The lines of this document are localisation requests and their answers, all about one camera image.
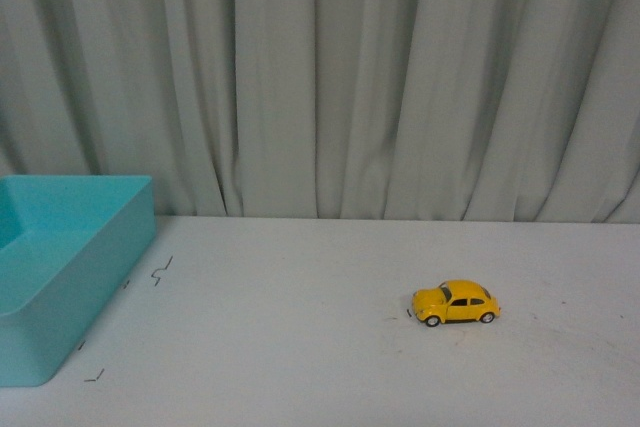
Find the toy car roof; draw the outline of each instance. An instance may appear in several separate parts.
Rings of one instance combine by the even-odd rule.
[[[486,290],[471,280],[447,280],[445,283],[455,297],[486,297]]]

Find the white curtain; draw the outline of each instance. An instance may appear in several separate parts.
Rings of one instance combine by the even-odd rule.
[[[640,222],[640,0],[0,0],[0,175],[158,213]]]

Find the yellow toy car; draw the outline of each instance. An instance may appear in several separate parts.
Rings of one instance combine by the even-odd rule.
[[[500,316],[498,300],[470,280],[448,280],[436,289],[417,291],[413,311],[427,327],[470,320],[488,324]]]

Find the table surface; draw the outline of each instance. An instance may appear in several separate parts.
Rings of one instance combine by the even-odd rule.
[[[167,217],[0,425],[637,425],[640,226]],[[427,328],[469,278],[492,324]]]

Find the turquoise plastic bin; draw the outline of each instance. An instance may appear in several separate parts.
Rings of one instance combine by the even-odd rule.
[[[0,387],[53,377],[155,230],[150,177],[0,179]]]

